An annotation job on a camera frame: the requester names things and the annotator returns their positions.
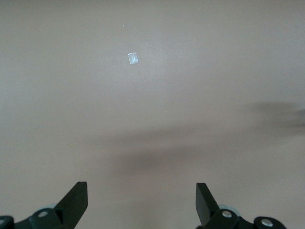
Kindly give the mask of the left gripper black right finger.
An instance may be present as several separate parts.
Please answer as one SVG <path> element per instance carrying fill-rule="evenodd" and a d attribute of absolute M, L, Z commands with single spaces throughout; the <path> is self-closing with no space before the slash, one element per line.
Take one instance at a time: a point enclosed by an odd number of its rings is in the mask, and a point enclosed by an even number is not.
<path fill-rule="evenodd" d="M 196 229 L 285 229 L 271 217 L 256 217 L 251 223 L 233 210 L 220 208 L 205 183 L 196 184 L 196 211 L 201 223 Z"/>

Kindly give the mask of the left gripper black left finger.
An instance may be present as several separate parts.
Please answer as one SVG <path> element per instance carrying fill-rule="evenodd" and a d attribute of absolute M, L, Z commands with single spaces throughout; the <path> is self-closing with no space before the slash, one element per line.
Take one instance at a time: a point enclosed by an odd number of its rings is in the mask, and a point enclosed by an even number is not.
<path fill-rule="evenodd" d="M 77 182 L 52 208 L 40 209 L 20 222 L 0 216 L 0 229 L 75 229 L 87 207 L 87 182 Z"/>

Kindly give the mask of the brown table cover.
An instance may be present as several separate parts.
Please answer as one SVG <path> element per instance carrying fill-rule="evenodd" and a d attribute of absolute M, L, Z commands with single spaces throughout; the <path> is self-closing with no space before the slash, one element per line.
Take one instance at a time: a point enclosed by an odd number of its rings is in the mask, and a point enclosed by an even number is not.
<path fill-rule="evenodd" d="M 78 181 L 77 229 L 194 229 L 200 182 L 305 229 L 305 0 L 0 0 L 0 215 Z"/>

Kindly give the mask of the small clear tape piece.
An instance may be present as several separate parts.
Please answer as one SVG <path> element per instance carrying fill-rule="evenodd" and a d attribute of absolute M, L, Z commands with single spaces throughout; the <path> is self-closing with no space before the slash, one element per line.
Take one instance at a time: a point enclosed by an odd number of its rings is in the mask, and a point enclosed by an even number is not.
<path fill-rule="evenodd" d="M 128 55 L 130 65 L 139 63 L 138 56 L 137 56 L 136 52 L 132 52 L 132 53 L 129 53 L 127 55 Z"/>

